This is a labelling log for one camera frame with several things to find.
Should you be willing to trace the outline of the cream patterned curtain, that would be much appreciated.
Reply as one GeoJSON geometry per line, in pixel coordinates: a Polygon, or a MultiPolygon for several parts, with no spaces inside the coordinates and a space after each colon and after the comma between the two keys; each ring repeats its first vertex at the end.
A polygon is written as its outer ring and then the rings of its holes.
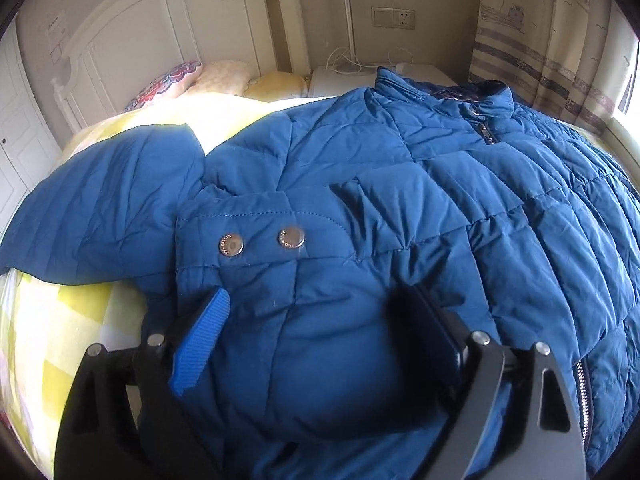
{"type": "Polygon", "coordinates": [[[480,0],[470,77],[502,80],[535,110],[602,134],[638,45],[614,0],[480,0]]]}

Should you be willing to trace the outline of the wall socket panel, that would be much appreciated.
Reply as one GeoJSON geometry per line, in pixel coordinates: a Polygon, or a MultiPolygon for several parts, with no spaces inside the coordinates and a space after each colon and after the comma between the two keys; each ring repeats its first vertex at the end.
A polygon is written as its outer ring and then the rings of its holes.
{"type": "Polygon", "coordinates": [[[386,6],[372,6],[371,25],[379,28],[413,30],[416,28],[416,11],[386,8],[386,6]]]}

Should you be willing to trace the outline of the white wardrobe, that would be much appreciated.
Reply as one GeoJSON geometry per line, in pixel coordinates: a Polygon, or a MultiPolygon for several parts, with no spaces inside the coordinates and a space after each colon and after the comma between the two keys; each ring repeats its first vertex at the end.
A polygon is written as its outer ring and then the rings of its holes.
{"type": "Polygon", "coordinates": [[[15,24],[1,38],[0,139],[0,224],[5,230],[61,155],[30,88],[15,24]]]}

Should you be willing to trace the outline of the floral patterned pillow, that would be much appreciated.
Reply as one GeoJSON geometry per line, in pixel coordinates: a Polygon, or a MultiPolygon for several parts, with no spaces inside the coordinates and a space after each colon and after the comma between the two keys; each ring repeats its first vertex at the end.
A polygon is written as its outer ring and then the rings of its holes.
{"type": "Polygon", "coordinates": [[[157,76],[140,90],[128,102],[124,113],[140,110],[145,105],[160,104],[160,102],[182,96],[198,80],[203,68],[200,61],[188,61],[176,65],[168,72],[157,76]]]}

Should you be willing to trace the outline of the yellow pillow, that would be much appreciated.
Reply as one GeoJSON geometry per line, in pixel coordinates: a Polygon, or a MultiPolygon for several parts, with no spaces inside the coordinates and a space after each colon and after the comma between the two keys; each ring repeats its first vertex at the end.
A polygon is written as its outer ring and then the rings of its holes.
{"type": "Polygon", "coordinates": [[[274,102],[306,98],[307,93],[308,84],[304,77],[276,70],[252,79],[243,96],[262,102],[274,102]]]}

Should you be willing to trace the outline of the white wall sticker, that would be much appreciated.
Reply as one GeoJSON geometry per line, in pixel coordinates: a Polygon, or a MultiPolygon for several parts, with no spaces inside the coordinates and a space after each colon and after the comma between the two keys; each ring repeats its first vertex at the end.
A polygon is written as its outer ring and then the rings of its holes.
{"type": "Polygon", "coordinates": [[[70,41],[68,33],[67,16],[64,10],[58,12],[47,24],[46,36],[51,62],[56,64],[70,41]]]}

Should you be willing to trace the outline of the blue puffer jacket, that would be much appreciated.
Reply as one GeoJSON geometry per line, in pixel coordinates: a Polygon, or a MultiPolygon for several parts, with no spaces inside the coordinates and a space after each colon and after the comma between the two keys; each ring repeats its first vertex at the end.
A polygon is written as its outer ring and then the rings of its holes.
{"type": "Polygon", "coordinates": [[[499,81],[383,68],[210,152],[188,127],[123,132],[25,198],[1,266],[134,284],[144,336],[228,292],[181,402],[226,479],[414,476],[448,419],[400,296],[416,285],[498,344],[548,344],[585,477],[638,453],[638,191],[499,81]]]}

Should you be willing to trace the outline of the yellow checked bed sheet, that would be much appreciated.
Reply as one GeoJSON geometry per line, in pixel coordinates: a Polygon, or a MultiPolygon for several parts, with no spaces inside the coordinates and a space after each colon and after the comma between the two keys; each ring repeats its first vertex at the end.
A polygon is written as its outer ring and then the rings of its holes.
{"type": "MultiPolygon", "coordinates": [[[[67,144],[67,162],[89,146],[128,129],[187,125],[204,152],[260,118],[304,104],[304,99],[262,102],[228,94],[180,96],[97,122],[67,144]]],[[[65,286],[10,271],[1,278],[1,411],[27,456],[52,478],[58,428],[74,376],[86,349],[136,346],[146,309],[125,283],[65,286]]]]}

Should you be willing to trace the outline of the white wooden headboard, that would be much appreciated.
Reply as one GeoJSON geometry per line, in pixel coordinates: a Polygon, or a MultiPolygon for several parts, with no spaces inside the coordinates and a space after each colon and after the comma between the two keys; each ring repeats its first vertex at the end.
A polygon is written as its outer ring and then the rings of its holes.
{"type": "MultiPolygon", "coordinates": [[[[311,71],[300,0],[278,0],[292,73],[311,71]]],[[[119,114],[156,76],[198,60],[278,67],[268,0],[104,0],[66,44],[66,79],[51,82],[70,131],[119,114]]]]}

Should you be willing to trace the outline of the white nightstand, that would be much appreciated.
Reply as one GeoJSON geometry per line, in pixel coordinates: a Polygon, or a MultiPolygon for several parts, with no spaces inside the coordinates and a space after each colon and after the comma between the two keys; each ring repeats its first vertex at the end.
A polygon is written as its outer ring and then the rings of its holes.
{"type": "MultiPolygon", "coordinates": [[[[401,77],[414,81],[428,81],[441,86],[454,85],[454,81],[434,65],[398,63],[390,66],[390,69],[401,77]]],[[[376,71],[373,68],[345,73],[344,70],[334,67],[317,67],[311,76],[308,96],[310,98],[341,96],[357,88],[373,87],[375,78],[376,71]]]]}

